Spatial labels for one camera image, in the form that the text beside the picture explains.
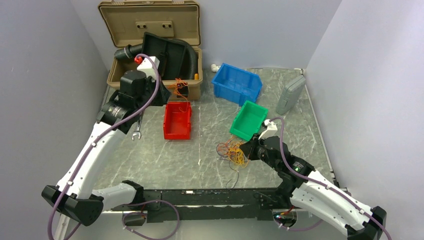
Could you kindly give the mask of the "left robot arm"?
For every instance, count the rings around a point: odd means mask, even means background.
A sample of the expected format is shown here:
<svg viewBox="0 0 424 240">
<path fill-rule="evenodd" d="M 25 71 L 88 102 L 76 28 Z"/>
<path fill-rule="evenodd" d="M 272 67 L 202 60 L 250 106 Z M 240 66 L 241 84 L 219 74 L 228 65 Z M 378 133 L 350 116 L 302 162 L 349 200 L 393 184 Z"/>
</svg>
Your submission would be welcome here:
<svg viewBox="0 0 424 240">
<path fill-rule="evenodd" d="M 132 125 L 141 123 L 145 109 L 166 105 L 170 95 L 160 78 L 155 80 L 138 70 L 126 71 L 120 78 L 120 88 L 98 113 L 74 164 L 56 185 L 46 185 L 41 196 L 57 212 L 86 227 L 103 211 L 121 205 L 139 209 L 145 201 L 143 186 L 124 180 L 116 186 L 95 190 L 94 184 Z"/>
</svg>

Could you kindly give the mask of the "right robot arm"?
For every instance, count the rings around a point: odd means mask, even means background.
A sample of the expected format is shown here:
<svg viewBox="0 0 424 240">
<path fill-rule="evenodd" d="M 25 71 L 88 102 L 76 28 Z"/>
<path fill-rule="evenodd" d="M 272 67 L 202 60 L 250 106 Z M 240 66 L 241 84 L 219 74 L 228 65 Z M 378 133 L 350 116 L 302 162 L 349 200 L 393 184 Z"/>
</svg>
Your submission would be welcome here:
<svg viewBox="0 0 424 240">
<path fill-rule="evenodd" d="M 282 207 L 295 206 L 329 223 L 349 240 L 378 240 L 387 212 L 354 199 L 329 182 L 313 165 L 291 154 L 278 136 L 260 139 L 255 134 L 240 147 L 251 161 L 270 166 L 282 182 L 272 200 Z"/>
</svg>

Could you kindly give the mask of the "green plastic bin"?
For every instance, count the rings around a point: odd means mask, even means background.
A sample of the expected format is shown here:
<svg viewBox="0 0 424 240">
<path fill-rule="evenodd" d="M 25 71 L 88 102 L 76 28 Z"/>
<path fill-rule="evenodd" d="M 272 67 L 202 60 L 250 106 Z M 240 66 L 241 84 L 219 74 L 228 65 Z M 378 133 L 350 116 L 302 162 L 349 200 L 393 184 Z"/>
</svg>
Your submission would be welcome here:
<svg viewBox="0 0 424 240">
<path fill-rule="evenodd" d="M 249 141 L 260 130 L 268 111 L 267 108 L 246 100 L 234 118 L 229 132 L 244 141 Z"/>
</svg>

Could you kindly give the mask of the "silver open-end wrench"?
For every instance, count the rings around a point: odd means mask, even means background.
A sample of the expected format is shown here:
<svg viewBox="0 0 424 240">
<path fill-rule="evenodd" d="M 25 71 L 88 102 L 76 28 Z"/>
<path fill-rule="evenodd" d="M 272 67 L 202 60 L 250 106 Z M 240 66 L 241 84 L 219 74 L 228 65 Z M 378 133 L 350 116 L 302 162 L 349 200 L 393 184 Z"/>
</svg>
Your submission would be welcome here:
<svg viewBox="0 0 424 240">
<path fill-rule="evenodd" d="M 136 122 L 136 128 L 133 131 L 132 136 L 131 136 L 131 139 L 133 141 L 139 140 L 141 138 L 141 136 L 142 136 L 142 134 L 140 132 L 140 129 L 141 129 L 141 124 L 142 124 L 143 116 L 144 116 L 144 112 L 141 112 L 139 114 L 139 117 L 138 117 L 137 122 Z"/>
</svg>

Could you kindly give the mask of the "black tray insert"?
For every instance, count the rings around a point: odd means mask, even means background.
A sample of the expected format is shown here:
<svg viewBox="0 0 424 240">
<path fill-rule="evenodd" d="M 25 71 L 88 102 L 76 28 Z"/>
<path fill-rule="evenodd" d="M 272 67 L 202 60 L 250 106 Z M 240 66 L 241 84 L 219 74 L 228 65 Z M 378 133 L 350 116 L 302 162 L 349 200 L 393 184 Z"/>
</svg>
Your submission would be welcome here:
<svg viewBox="0 0 424 240">
<path fill-rule="evenodd" d="M 150 32 L 143 35 L 142 53 L 159 60 L 158 71 L 162 80 L 174 80 L 180 76 L 186 56 L 186 46 L 176 40 L 159 37 Z"/>
</svg>

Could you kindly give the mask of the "red plastic bin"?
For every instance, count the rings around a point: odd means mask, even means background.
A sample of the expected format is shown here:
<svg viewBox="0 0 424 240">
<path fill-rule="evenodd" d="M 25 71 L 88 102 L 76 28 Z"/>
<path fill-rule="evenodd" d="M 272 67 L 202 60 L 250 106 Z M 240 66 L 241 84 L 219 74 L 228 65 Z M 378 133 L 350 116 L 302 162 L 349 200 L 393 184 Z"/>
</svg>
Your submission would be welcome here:
<svg viewBox="0 0 424 240">
<path fill-rule="evenodd" d="M 191 103 L 188 101 L 168 102 L 163 119 L 163 137 L 165 140 L 191 139 Z"/>
</svg>

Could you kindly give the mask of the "grey plastic case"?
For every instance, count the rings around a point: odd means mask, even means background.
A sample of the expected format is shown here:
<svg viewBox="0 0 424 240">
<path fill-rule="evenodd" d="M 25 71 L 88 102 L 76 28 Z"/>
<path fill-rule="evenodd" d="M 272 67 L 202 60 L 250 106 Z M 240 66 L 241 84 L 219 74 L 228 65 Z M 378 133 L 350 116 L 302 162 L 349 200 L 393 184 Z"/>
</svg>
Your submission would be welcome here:
<svg viewBox="0 0 424 240">
<path fill-rule="evenodd" d="M 299 75 L 284 86 L 276 106 L 279 115 L 284 115 L 296 104 L 305 85 L 305 77 Z"/>
</svg>

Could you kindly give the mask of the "tan plastic toolbox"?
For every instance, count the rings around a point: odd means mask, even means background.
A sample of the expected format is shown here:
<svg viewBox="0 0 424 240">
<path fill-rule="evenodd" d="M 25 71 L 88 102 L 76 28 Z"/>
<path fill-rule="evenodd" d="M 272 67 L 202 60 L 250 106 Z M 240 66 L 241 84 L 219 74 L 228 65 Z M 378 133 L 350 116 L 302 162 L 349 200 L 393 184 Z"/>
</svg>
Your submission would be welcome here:
<svg viewBox="0 0 424 240">
<path fill-rule="evenodd" d="M 195 101 L 203 81 L 200 5 L 194 0 L 110 0 L 98 5 L 117 51 L 107 84 L 118 90 L 124 73 L 135 70 L 137 54 L 156 57 L 163 84 L 175 89 L 177 79 L 187 83 L 171 100 Z"/>
</svg>

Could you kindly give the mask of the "blue plastic bin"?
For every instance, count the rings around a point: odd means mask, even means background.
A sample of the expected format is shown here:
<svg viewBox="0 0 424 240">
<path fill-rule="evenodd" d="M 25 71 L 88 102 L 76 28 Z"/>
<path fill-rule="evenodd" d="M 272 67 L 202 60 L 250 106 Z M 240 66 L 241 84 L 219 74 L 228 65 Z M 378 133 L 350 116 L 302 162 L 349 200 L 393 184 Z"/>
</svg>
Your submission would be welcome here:
<svg viewBox="0 0 424 240">
<path fill-rule="evenodd" d="M 226 63 L 220 66 L 211 83 L 216 98 L 240 107 L 245 101 L 255 103 L 263 87 L 259 75 Z"/>
</svg>

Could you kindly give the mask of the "white pipe fitting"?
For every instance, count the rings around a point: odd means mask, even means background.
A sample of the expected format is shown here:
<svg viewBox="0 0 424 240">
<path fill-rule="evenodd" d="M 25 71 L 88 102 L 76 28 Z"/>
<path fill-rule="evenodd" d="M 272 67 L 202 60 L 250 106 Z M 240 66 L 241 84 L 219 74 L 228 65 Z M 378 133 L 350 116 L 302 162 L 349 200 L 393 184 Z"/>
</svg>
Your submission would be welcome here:
<svg viewBox="0 0 424 240">
<path fill-rule="evenodd" d="M 213 73 L 217 73 L 220 68 L 221 68 L 221 66 L 216 65 L 216 64 L 211 64 L 211 66 L 210 66 L 210 69 Z"/>
</svg>

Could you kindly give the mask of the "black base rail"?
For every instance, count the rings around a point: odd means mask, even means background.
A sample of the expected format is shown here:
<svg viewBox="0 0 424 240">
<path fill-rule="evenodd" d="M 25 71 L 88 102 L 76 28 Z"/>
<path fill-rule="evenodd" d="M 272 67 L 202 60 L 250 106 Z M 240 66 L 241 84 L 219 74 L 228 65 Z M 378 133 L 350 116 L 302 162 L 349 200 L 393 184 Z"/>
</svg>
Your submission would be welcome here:
<svg viewBox="0 0 424 240">
<path fill-rule="evenodd" d="M 143 212 L 148 223 L 256 219 L 270 221 L 271 212 L 288 211 L 292 204 L 275 187 L 234 189 L 157 189 L 145 190 L 148 203 L 119 205 L 113 212 Z"/>
</svg>

